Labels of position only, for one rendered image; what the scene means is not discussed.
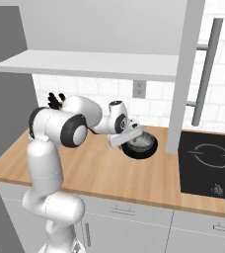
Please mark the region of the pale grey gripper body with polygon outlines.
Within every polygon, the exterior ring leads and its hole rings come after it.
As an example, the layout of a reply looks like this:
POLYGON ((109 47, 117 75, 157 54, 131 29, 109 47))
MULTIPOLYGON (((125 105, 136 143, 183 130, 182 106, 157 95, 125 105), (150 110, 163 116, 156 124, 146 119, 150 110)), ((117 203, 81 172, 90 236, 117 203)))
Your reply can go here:
POLYGON ((141 126, 128 126, 122 133, 109 134, 108 141, 111 147, 119 147, 142 134, 141 126))

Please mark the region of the black bowl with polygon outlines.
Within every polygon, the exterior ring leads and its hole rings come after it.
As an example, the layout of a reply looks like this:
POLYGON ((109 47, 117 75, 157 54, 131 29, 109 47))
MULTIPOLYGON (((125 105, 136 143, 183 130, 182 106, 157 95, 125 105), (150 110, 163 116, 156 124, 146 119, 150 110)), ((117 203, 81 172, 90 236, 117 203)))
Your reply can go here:
POLYGON ((133 159, 147 159, 151 157, 158 148, 157 138, 147 131, 141 135, 124 143, 122 151, 125 155, 133 159))

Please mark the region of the grey cabinet door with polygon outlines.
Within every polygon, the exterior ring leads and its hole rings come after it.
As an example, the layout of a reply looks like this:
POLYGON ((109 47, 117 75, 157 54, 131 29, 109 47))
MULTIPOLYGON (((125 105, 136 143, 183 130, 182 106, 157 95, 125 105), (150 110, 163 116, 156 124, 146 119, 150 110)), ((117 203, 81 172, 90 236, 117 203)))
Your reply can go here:
POLYGON ((187 0, 166 152, 177 154, 205 0, 187 0))

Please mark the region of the tall grey cabinet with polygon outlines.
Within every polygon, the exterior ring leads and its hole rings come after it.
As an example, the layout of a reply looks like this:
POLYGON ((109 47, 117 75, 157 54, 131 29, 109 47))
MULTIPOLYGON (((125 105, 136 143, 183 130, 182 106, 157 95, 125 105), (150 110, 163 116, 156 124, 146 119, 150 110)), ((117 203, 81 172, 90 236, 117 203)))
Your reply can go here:
MULTIPOLYGON (((0 62, 27 49, 17 6, 0 6, 0 62)), ((28 128, 37 106, 30 74, 0 72, 0 156, 28 128)), ((25 253, 0 196, 0 253, 25 253)))

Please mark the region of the grey drawer front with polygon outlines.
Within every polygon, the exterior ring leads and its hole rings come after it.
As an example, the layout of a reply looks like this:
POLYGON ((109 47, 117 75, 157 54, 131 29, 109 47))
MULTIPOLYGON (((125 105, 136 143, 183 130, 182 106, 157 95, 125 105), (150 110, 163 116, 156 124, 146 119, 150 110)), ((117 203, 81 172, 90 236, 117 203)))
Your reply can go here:
POLYGON ((79 195, 79 198, 85 202, 87 213, 100 214, 104 216, 123 218, 131 221, 140 221, 162 226, 169 226, 171 224, 173 211, 169 209, 84 195, 79 195), (110 208, 115 208, 116 206, 118 206, 120 209, 126 210, 131 208, 133 211, 135 211, 135 216, 110 212, 110 208))
POLYGON ((0 182, 0 195, 3 199, 21 201, 28 186, 0 182))
POLYGON ((172 228, 225 237, 225 231, 213 229, 213 225, 218 222, 222 226, 225 226, 225 217, 187 211, 175 211, 172 228))

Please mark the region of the black hob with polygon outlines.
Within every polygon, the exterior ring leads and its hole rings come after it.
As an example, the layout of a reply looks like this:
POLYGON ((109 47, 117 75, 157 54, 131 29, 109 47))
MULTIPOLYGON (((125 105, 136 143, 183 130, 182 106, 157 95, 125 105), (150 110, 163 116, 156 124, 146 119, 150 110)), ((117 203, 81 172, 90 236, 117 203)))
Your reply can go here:
POLYGON ((225 135, 183 131, 179 167, 182 193, 225 199, 225 135))

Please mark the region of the grey base cupboard door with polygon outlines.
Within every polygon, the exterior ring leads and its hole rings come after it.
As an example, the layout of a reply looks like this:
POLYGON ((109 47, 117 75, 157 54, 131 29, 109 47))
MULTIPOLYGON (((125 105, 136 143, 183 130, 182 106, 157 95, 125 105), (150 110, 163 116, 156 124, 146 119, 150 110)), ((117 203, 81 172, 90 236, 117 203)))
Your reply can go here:
POLYGON ((82 219, 87 253, 165 253, 169 227, 85 213, 82 219), (85 222, 89 222, 91 247, 85 222))
POLYGON ((225 253, 225 237, 172 228, 166 253, 225 253))

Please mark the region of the grey wall socket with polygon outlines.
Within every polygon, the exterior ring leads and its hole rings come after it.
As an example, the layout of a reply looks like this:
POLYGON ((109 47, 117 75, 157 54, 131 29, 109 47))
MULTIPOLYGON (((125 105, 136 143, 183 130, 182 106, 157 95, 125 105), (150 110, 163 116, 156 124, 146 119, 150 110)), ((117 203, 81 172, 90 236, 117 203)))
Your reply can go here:
POLYGON ((134 80, 132 97, 138 99, 144 99, 146 96, 146 82, 144 80, 134 80))

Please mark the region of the grey open wall cabinet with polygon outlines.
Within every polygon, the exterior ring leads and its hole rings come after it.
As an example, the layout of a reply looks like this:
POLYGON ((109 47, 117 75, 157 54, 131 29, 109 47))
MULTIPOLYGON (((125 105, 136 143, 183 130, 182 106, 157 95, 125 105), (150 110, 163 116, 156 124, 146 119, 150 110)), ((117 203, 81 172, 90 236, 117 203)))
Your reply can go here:
POLYGON ((176 79, 188 0, 0 0, 18 8, 27 49, 0 72, 176 79))

